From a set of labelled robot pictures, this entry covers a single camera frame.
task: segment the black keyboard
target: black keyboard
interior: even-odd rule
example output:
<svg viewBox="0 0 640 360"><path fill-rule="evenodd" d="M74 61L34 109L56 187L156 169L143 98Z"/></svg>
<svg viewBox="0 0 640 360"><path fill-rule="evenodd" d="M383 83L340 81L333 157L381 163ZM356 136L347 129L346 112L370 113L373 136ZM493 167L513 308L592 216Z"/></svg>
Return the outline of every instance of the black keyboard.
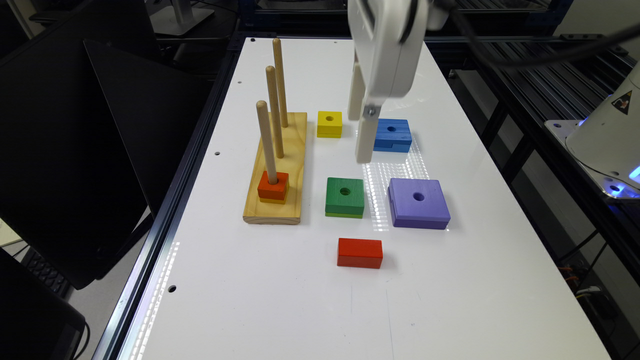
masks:
<svg viewBox="0 0 640 360"><path fill-rule="evenodd" d="M58 271L49 264L40 254L38 254L32 247L29 248L27 253L22 258L22 265L24 265L31 273L42 281L46 287L51 289L55 294L64 298L69 291L69 282L67 279L58 273Z"/></svg>

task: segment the green block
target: green block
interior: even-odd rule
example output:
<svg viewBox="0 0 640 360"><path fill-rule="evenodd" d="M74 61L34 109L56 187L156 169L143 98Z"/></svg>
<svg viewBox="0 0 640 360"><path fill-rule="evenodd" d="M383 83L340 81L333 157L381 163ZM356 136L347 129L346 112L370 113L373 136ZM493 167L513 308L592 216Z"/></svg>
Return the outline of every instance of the green block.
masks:
<svg viewBox="0 0 640 360"><path fill-rule="evenodd" d="M327 216L362 218L364 214L364 182L361 179L327 179L327 199L324 212Z"/></svg>
<svg viewBox="0 0 640 360"><path fill-rule="evenodd" d="M334 214L334 213L324 213L324 216L330 217L348 217L351 219L362 219L362 215L354 215L354 214Z"/></svg>

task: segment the red block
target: red block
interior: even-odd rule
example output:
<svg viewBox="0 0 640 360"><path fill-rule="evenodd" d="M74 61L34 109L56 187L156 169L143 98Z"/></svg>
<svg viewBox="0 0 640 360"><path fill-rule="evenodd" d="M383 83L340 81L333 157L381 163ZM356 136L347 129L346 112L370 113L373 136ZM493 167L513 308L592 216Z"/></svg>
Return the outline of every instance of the red block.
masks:
<svg viewBox="0 0 640 360"><path fill-rule="evenodd" d="M382 241L345 239L338 240L338 266L380 269Z"/></svg>
<svg viewBox="0 0 640 360"><path fill-rule="evenodd" d="M269 184L269 176L267 172L262 173L260 183L258 184L258 197L261 200L276 200L284 201L287 199L287 190L289 190L289 174L276 173L278 182L271 185Z"/></svg>

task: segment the blue light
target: blue light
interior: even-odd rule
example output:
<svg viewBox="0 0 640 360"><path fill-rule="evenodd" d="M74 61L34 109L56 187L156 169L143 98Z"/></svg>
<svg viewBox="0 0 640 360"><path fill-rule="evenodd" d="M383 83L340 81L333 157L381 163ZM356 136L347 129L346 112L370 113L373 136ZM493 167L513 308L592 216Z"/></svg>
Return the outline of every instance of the blue light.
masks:
<svg viewBox="0 0 640 360"><path fill-rule="evenodd" d="M640 182L640 166L638 166L635 170L629 174L629 179Z"/></svg>
<svg viewBox="0 0 640 360"><path fill-rule="evenodd" d="M616 186L616 187L618 188L618 190L611 189L612 190L611 191L611 195L612 196L618 196L618 195L620 195L620 193L622 193L622 190L624 190L624 186L620 186L620 187Z"/></svg>

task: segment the white tabletop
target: white tabletop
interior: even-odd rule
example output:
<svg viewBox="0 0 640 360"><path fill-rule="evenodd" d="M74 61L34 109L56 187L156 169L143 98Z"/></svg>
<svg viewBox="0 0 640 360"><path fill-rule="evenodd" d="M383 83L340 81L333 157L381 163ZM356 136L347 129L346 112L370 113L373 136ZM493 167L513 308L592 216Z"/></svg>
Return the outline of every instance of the white tabletop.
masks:
<svg viewBox="0 0 640 360"><path fill-rule="evenodd" d="M309 126L297 226L243 222L268 100L271 41L247 41L132 358L609 359L425 47L403 99L409 154L355 163L346 118L353 44L284 39L290 112ZM342 111L341 139L315 136L317 113ZM361 178L362 220L324 216L327 177ZM394 228L391 177L440 180L446 230ZM382 240L379 270L336 266L339 237ZM176 291L168 292L175 285Z"/></svg>

